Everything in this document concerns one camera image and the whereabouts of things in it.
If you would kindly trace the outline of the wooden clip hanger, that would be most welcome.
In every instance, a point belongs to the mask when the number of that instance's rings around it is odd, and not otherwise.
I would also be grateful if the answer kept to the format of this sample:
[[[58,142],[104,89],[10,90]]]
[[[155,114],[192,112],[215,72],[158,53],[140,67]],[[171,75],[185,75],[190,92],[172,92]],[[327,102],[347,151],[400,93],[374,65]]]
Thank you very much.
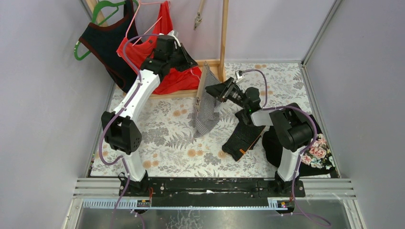
[[[199,86],[197,89],[197,94],[196,94],[196,99],[195,99],[195,104],[194,104],[194,113],[195,113],[195,118],[197,119],[200,114],[203,113],[204,106],[207,102],[206,96],[204,95],[205,91],[205,83],[207,82],[207,74],[209,70],[209,64],[208,62],[204,62],[203,67],[202,67],[202,74],[200,76],[200,82]]]

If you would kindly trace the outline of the grey striped underwear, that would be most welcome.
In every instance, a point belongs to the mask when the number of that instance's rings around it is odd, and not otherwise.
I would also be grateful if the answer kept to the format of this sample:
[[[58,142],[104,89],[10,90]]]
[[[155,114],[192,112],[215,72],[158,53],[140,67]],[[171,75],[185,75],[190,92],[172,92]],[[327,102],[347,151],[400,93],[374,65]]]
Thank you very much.
[[[207,82],[205,83],[205,85],[211,86],[218,83],[220,83],[220,81],[209,67],[207,74]],[[209,95],[206,92],[206,90],[204,91],[204,95],[206,96],[207,99],[207,102],[204,106],[204,110],[197,119],[195,118],[194,115],[194,125],[195,125],[194,138],[198,138],[209,133],[218,124],[220,119],[219,113],[215,112],[215,109],[218,106],[219,102],[214,97]]]

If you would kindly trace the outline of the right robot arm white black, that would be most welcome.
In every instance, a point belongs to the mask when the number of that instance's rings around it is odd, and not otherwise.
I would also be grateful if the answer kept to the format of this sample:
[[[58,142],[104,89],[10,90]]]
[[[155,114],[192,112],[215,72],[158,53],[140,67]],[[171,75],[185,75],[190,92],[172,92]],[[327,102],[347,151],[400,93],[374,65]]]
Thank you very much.
[[[242,108],[242,120],[247,125],[272,126],[283,147],[281,163],[276,178],[290,182],[298,176],[298,156],[316,139],[317,130],[313,119],[297,103],[274,108],[260,106],[257,88],[242,90],[229,78],[205,88],[206,92],[220,102],[231,101]]]

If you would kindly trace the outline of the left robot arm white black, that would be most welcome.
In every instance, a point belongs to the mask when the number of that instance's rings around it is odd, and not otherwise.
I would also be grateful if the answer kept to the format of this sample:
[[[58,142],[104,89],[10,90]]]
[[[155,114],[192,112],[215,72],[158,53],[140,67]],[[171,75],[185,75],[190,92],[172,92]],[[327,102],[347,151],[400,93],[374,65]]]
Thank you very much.
[[[124,43],[124,60],[136,72],[137,78],[122,102],[112,112],[105,111],[101,117],[102,141],[117,151],[118,159],[123,161],[127,179],[133,182],[141,182],[147,175],[137,152],[142,135],[135,123],[146,101],[171,69],[185,71],[197,66],[197,62],[178,40],[176,31],[160,33],[156,38],[156,47],[140,67],[137,67],[126,53],[132,40]]]

